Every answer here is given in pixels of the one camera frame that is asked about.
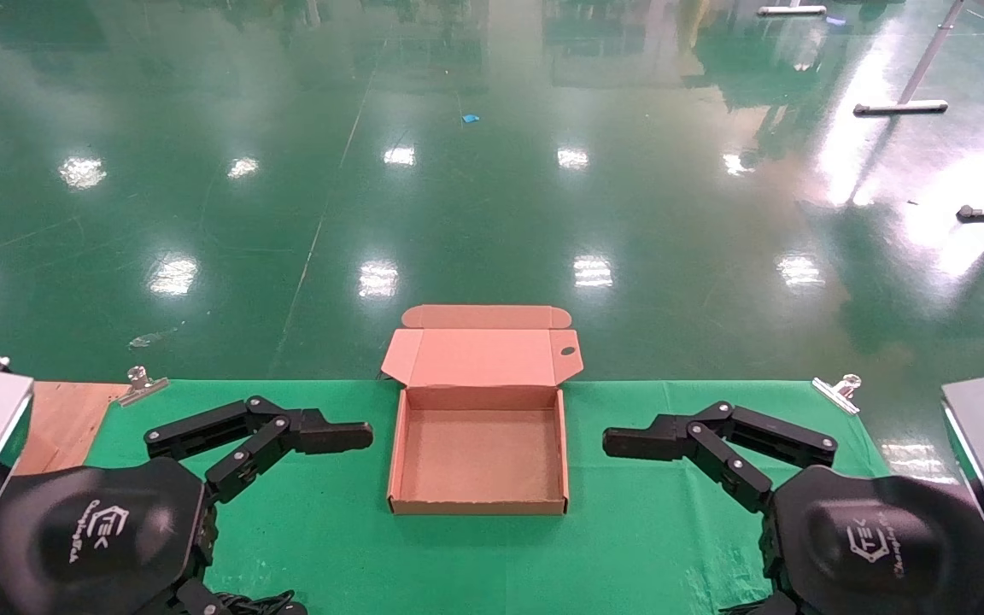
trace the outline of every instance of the brown cardboard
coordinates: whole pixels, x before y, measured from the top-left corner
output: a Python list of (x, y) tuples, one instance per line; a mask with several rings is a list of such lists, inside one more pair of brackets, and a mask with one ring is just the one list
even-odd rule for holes
[(564, 514), (559, 383), (583, 369), (571, 316), (547, 305), (419, 305), (382, 371), (397, 409), (395, 514)]

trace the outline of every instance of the metal clip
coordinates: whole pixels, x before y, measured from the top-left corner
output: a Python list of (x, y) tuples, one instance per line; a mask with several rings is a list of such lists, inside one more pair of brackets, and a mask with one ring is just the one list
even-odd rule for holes
[(165, 389), (169, 385), (169, 378), (151, 380), (147, 375), (147, 367), (134, 366), (128, 370), (128, 382), (132, 383), (132, 388), (116, 400), (120, 407), (129, 406), (151, 393)]
[(860, 413), (860, 408), (857, 408), (852, 404), (852, 393), (855, 393), (857, 389), (860, 388), (860, 377), (856, 374), (845, 374), (844, 378), (840, 379), (840, 382), (831, 386), (825, 383), (820, 378), (815, 378), (811, 381), (811, 384), (815, 386), (815, 389), (819, 390), (819, 393), (824, 394), (827, 400), (831, 400), (835, 405), (845, 410), (845, 412), (851, 415), (858, 415)]

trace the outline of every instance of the wooden board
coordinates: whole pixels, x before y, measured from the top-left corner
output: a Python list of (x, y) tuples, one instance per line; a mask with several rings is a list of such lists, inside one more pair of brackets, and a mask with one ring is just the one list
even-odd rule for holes
[(28, 443), (15, 474), (40, 474), (85, 462), (108, 405), (126, 384), (37, 382), (32, 393)]

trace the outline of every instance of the robotic hand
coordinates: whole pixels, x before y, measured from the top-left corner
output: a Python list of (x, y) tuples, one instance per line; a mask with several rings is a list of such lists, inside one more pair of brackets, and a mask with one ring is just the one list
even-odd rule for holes
[[(196, 477), (179, 460), (249, 436)], [(149, 430), (138, 467), (11, 478), (0, 494), (0, 615), (305, 614), (286, 592), (253, 600), (204, 587), (227, 503), (289, 451), (366, 448), (370, 425), (263, 397)]]
[[(726, 442), (804, 468), (776, 491)], [(984, 517), (965, 485), (830, 470), (836, 442), (718, 401), (647, 429), (606, 429), (606, 454), (692, 460), (750, 513), (773, 595), (739, 615), (984, 615)]]

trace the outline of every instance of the box lid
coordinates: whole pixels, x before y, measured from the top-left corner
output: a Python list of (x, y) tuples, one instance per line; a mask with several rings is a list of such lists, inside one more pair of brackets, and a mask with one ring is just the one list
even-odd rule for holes
[(583, 369), (571, 316), (549, 305), (418, 305), (382, 371), (413, 386), (557, 386)]

